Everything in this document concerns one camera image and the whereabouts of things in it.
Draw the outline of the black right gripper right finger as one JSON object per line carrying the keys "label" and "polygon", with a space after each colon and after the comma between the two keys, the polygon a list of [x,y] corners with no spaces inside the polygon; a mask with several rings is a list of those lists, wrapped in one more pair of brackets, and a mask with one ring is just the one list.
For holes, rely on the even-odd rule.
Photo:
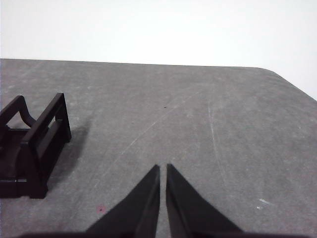
{"label": "black right gripper right finger", "polygon": [[209,204],[173,164],[166,166],[166,207],[172,234],[242,234]]}

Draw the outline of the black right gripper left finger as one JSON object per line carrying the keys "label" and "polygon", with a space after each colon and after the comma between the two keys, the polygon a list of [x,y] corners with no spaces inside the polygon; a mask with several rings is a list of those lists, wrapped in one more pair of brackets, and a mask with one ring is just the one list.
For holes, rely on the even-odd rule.
{"label": "black right gripper left finger", "polygon": [[155,235],[160,207],[160,168],[154,165],[131,192],[87,233],[96,235]]}

